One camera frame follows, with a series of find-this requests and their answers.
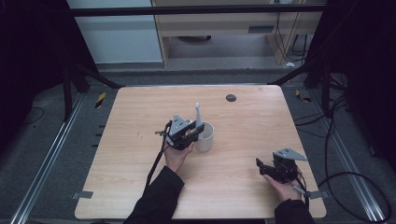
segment person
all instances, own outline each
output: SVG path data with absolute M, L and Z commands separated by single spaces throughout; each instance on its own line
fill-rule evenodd
M 178 196 L 184 186 L 184 182 L 177 172 L 192 152 L 193 145 L 194 143 L 190 144 L 184 150 L 176 150 L 171 147 L 165 150 L 163 154 L 166 165 L 136 202 L 134 211 L 124 220 L 124 224 L 171 223 L 177 208 Z M 302 201 L 302 195 L 292 186 L 298 186 L 297 181 L 294 180 L 296 183 L 280 184 L 269 175 L 263 177 L 276 190 L 281 201 L 275 209 L 276 224 L 315 223 Z

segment white wall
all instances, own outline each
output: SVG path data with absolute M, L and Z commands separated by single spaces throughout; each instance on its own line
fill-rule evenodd
M 151 7 L 149 0 L 67 0 L 70 8 Z M 96 63 L 161 63 L 153 16 L 80 17 L 79 29 Z

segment wooden tabletop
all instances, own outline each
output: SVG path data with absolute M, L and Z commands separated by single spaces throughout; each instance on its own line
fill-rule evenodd
M 226 96 L 236 96 L 228 102 Z M 272 152 L 291 147 L 304 155 L 282 90 L 278 86 L 167 86 L 119 90 L 94 157 L 76 217 L 127 218 L 141 197 L 161 148 L 155 134 L 175 114 L 213 124 L 212 148 L 194 150 L 179 176 L 185 182 L 173 218 L 270 218 L 279 200 L 259 174 L 255 159 L 273 165 Z M 152 180 L 161 171 L 158 164 Z M 307 189 L 317 184 L 307 161 L 297 161 Z M 313 217 L 324 217 L 321 199 L 311 200 Z

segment hand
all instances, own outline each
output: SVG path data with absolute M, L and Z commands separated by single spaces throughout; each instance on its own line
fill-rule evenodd
M 193 146 L 194 143 L 191 143 L 186 149 L 177 150 L 165 143 L 164 147 L 166 150 L 163 154 L 165 155 L 166 166 L 169 167 L 169 169 L 171 169 L 173 172 L 177 173 L 183 165 L 184 160 L 186 160 L 187 155 L 192 152 Z
M 281 202 L 285 202 L 288 199 L 291 199 L 291 200 L 301 200 L 302 199 L 301 193 L 297 192 L 297 190 L 295 190 L 293 187 L 293 185 L 300 187 L 297 180 L 293 180 L 289 183 L 281 184 L 281 183 L 277 182 L 276 180 L 274 180 L 269 175 L 264 175 L 264 178 L 275 189 L 277 196 L 279 197 L 279 200 Z

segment black sleeve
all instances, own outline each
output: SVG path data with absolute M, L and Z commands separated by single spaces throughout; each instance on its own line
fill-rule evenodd
M 137 201 L 132 214 L 123 223 L 170 223 L 183 186 L 181 178 L 164 166 L 148 186 L 146 193 Z
M 275 209 L 276 224 L 314 224 L 315 221 L 301 200 L 287 200 Z

